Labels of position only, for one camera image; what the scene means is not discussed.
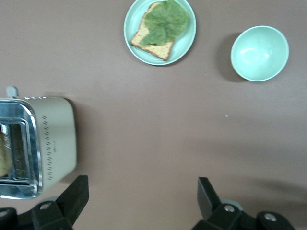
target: white toaster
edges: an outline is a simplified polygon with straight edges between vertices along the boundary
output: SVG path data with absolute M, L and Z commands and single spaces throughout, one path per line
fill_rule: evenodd
M 71 104 L 61 97 L 0 99 L 0 197 L 31 199 L 76 166 Z

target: gray tabletop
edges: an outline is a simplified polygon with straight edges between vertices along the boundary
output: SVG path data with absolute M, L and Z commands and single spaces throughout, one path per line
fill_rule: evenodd
M 201 219 L 197 179 L 256 215 L 272 210 L 307 230 L 307 1 L 191 0 L 197 34 L 169 66 L 151 66 L 123 34 L 133 0 L 0 2 L 1 97 L 55 95 L 75 107 L 78 165 L 20 213 L 78 175 L 90 200 L 74 229 L 188 230 Z M 275 78 L 232 69 L 244 30 L 269 25 L 290 56 Z

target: bowl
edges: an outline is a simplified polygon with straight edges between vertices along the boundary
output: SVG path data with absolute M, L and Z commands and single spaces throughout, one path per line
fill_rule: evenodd
M 231 63 L 242 78 L 265 81 L 275 77 L 285 67 L 289 45 L 277 29 L 260 25 L 247 29 L 235 40 Z

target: open-faced sandwich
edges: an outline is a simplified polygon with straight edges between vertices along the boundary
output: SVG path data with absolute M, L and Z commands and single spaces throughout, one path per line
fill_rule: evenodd
M 188 20 L 186 11 L 174 0 L 154 2 L 143 15 L 130 44 L 167 61 Z

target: lettuce leaf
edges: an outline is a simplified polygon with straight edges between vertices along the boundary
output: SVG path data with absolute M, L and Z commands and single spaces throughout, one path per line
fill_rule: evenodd
M 187 12 L 174 0 L 161 2 L 145 16 L 149 34 L 141 41 L 141 46 L 160 46 L 174 41 L 185 31 L 188 20 Z

